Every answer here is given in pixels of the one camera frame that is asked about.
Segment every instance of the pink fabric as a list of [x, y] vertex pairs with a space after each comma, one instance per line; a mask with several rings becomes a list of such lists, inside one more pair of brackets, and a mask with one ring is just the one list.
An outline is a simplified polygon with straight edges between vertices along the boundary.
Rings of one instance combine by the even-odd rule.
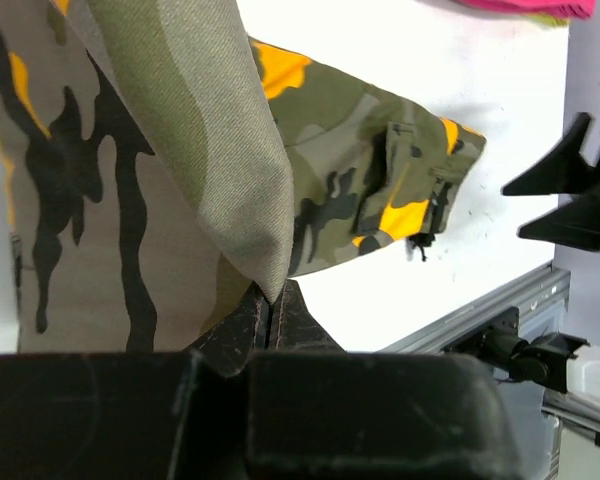
[[457, 0], [466, 5], [502, 13], [546, 13], [556, 18], [588, 19], [596, 0]]

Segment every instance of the white plastic part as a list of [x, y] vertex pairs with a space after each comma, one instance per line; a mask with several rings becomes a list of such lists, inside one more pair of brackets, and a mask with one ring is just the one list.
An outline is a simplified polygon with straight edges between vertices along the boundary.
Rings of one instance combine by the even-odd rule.
[[577, 358], [567, 361], [569, 393], [600, 405], [600, 347], [582, 346]]

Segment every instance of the white tabletop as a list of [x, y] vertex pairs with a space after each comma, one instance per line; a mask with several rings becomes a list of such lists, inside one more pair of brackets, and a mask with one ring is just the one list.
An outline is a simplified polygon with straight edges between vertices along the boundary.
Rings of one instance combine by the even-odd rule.
[[250, 35], [410, 98], [487, 138], [448, 230], [422, 263], [403, 242], [298, 279], [310, 312], [347, 350], [376, 351], [551, 261], [517, 228], [557, 197], [501, 187], [562, 133], [567, 29], [450, 0], [239, 0]]

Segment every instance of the black pointed object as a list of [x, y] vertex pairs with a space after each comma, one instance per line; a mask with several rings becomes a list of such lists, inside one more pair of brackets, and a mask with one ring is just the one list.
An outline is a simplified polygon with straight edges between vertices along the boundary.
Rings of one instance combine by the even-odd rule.
[[593, 167], [580, 154], [591, 115], [579, 113], [571, 128], [545, 157], [502, 189], [505, 196], [579, 194], [591, 186]]
[[518, 231], [518, 236], [578, 250], [599, 252], [600, 158], [590, 180], [595, 182], [591, 188], [571, 203], [522, 226]]

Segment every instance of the camouflage garment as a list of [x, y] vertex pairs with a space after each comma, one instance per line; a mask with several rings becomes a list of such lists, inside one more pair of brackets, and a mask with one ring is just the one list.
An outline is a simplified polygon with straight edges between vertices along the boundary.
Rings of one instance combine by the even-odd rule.
[[483, 146], [247, 39], [234, 0], [0, 0], [20, 350], [185, 348], [252, 281], [273, 301], [287, 276], [426, 245]]

